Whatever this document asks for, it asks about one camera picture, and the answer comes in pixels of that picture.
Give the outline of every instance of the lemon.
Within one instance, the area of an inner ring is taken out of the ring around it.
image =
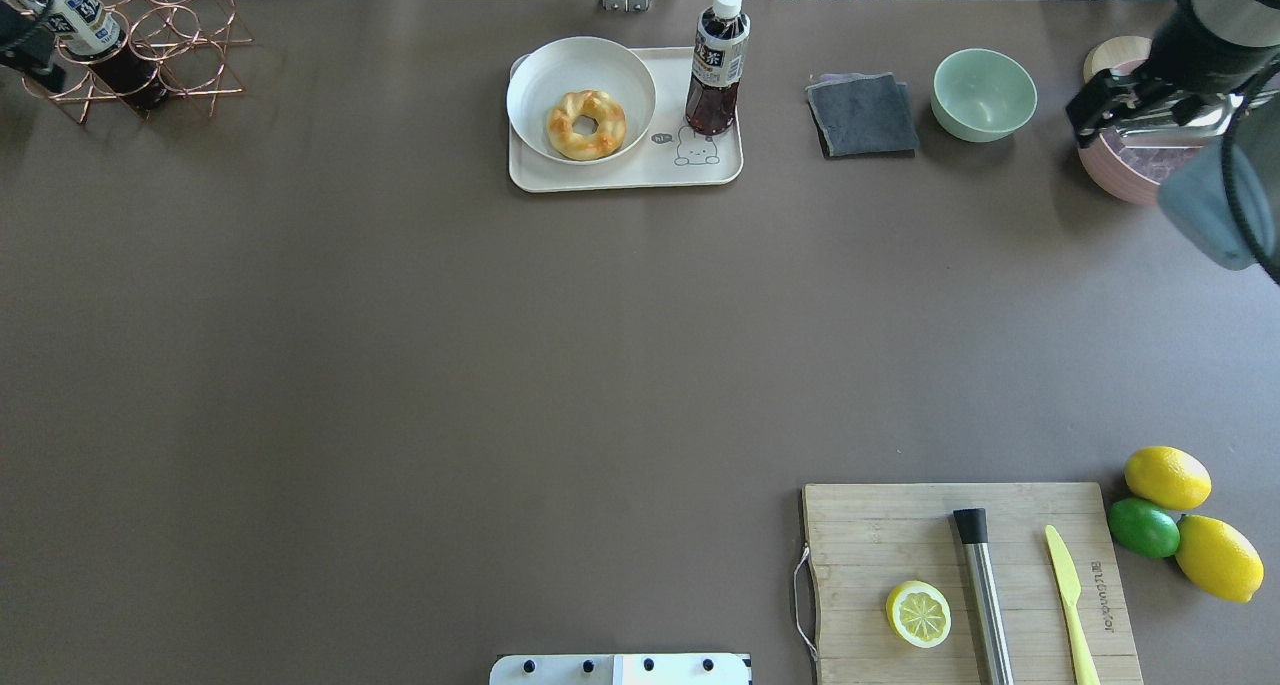
[[[1169,446],[1142,448],[1129,456],[1124,481],[1133,494],[1170,510],[1199,507],[1212,489],[1201,461]]]
[[[951,633],[947,599],[937,588],[919,580],[893,588],[884,602],[884,615],[893,631],[915,648],[941,645]]]
[[[1178,530],[1181,544],[1174,558],[1206,593],[1247,603],[1262,586],[1262,558],[1239,530],[1202,515],[1183,516]]]

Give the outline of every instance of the yellow knife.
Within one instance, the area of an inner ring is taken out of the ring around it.
[[[1066,543],[1052,525],[1044,526],[1048,540],[1048,554],[1053,560],[1053,576],[1057,577],[1057,592],[1062,595],[1062,613],[1066,615],[1066,633],[1071,639],[1071,665],[1075,667],[1075,685],[1101,685],[1098,671],[1093,667],[1089,644],[1084,641],[1084,627],[1080,627],[1080,613],[1075,603],[1080,599],[1080,576],[1075,575],[1075,563]]]

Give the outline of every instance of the napkin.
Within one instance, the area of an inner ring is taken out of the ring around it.
[[[908,151],[920,143],[906,83],[892,73],[818,76],[805,95],[828,157]]]

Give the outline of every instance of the green bowl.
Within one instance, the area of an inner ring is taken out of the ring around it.
[[[961,141],[988,143],[1027,124],[1036,83],[1012,58],[970,47],[951,52],[933,73],[933,117]]]

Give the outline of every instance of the cable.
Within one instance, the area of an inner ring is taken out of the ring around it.
[[[1280,58],[1271,60],[1270,65],[1263,67],[1262,72],[1253,76],[1249,79],[1248,87],[1244,91],[1244,100],[1240,102],[1239,108],[1231,114],[1231,120],[1226,125],[1226,132],[1222,133],[1222,189],[1226,192],[1226,206],[1231,210],[1231,220],[1235,222],[1235,229],[1240,232],[1240,238],[1244,239],[1244,245],[1249,248],[1249,255],[1253,260],[1258,261],[1262,270],[1271,279],[1280,286],[1280,264],[1271,259],[1271,256],[1262,250],[1261,242],[1258,242],[1257,236],[1253,234],[1253,225],[1244,218],[1244,207],[1240,206],[1240,197],[1235,189],[1235,129],[1240,124],[1242,113],[1247,114],[1249,102],[1253,102],[1253,97],[1271,81],[1275,76],[1280,76]]]
[[[40,12],[40,15],[36,15],[36,19],[27,26],[27,29],[23,29],[22,35],[0,46],[0,52],[22,47],[22,44],[29,41],[31,35],[36,35],[36,29],[47,23],[51,15],[54,15],[54,0],[45,3],[45,9]]]

